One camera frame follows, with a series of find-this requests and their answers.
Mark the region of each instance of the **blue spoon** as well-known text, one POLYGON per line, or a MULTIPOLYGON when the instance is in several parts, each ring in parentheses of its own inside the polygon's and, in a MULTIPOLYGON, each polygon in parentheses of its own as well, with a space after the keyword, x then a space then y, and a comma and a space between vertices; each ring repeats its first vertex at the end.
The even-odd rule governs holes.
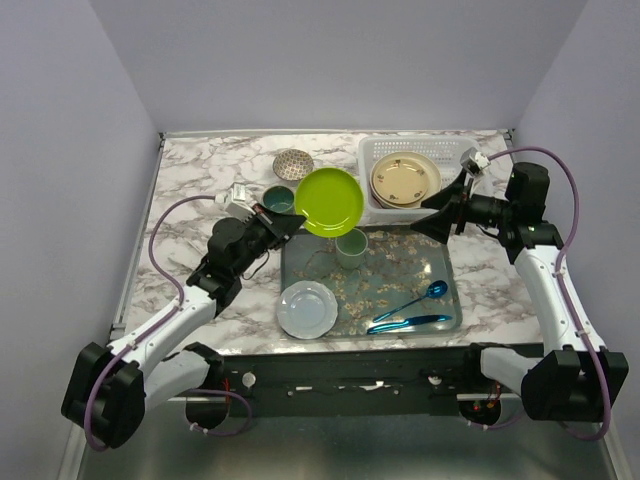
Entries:
POLYGON ((447 293, 447 290, 449 290, 449 285, 447 285, 447 282, 445 282, 444 280, 436 280, 435 282, 433 282, 431 285, 427 287, 427 291, 424 295, 416 298, 415 300, 412 300, 411 302, 405 305, 402 305, 401 307, 396 308, 395 310, 391 310, 390 312, 377 316, 376 318, 373 319, 373 323, 378 323, 379 321, 384 320, 387 317, 390 317, 394 313, 397 313, 400 310, 407 308, 409 305, 413 305, 414 303, 421 302, 425 298, 440 298, 445 293, 447 293))
POLYGON ((396 330, 398 328, 405 327, 413 327, 415 325, 424 325, 425 323, 434 323, 434 322, 446 322, 447 320, 451 320, 453 317, 449 315, 422 315, 420 317, 411 317, 407 318, 402 322, 391 322, 391 323, 383 323, 380 325, 376 325, 375 327, 371 327, 367 330, 369 335, 374 333, 382 333, 388 332, 389 330, 396 330))

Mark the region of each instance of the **plastic basket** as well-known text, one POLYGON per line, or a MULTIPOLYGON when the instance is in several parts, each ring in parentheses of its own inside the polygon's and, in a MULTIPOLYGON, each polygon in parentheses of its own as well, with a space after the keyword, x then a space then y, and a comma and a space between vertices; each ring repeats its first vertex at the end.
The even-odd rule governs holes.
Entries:
MULTIPOLYGON (((433 161, 442 175, 442 188, 453 182, 462 166, 460 158, 469 148, 478 150, 480 145, 474 139, 454 135, 411 135, 372 136, 363 138, 358 145, 358 170, 360 186, 365 196, 365 207, 376 217, 390 221, 414 220, 433 213, 433 210, 383 208, 371 193, 371 169, 382 157, 395 152, 416 152, 433 161)), ((491 182, 483 178, 478 185, 478 193, 493 195, 491 182)))

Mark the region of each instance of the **knife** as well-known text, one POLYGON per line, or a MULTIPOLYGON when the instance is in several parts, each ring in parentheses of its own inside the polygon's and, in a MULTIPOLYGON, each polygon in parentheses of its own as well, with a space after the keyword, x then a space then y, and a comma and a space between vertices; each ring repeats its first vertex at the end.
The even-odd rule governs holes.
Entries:
POLYGON ((371 327, 367 330, 367 333, 369 335, 373 335, 375 333, 388 332, 389 330, 396 330, 398 328, 414 327, 425 323, 446 322, 452 318, 453 317, 450 315, 421 315, 419 317, 407 318, 402 322, 391 322, 376 325, 375 327, 371 327))

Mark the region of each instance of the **lime green plate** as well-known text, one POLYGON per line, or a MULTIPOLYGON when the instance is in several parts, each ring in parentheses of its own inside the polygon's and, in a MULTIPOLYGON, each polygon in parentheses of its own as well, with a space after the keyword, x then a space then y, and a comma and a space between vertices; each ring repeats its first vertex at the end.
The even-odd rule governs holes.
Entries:
POLYGON ((353 229, 364 210, 364 196, 355 178, 338 168, 320 168, 304 177, 295 198, 304 226, 319 237, 339 237, 353 229))

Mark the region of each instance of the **marble countertop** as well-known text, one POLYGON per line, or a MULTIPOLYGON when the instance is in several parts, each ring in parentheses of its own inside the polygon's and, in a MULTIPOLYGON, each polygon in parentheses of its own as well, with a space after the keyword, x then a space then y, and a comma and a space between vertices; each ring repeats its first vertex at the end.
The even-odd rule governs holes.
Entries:
MULTIPOLYGON (((506 149, 496 131, 409 132, 430 135, 464 135, 474 138, 492 154, 506 149)), ((147 256, 149 235, 160 215, 174 202, 197 194, 215 195, 233 182, 243 183, 253 200, 267 186, 282 183, 271 169, 280 150, 309 152, 317 166, 336 166, 357 175, 358 142, 371 133, 269 134, 167 139, 144 235, 143 253, 124 321, 126 331, 142 325, 175 296, 173 286, 151 266, 147 256)), ((490 166, 489 178, 502 196, 511 160, 502 157, 490 166)), ((201 257, 214 222, 226 216, 211 201, 179 207, 161 227, 155 244, 156 258, 184 282, 201 257)), ((362 225, 376 222, 364 215, 362 225)), ((280 295, 280 253, 244 288, 222 315, 193 334, 182 345, 199 341, 223 355, 320 352, 468 345, 472 342, 528 343, 541 341, 533 305, 524 283, 509 265, 506 253, 475 226, 452 236, 449 252, 463 312, 460 328, 450 335, 380 336, 357 339, 294 340, 278 326, 275 310, 280 295)))

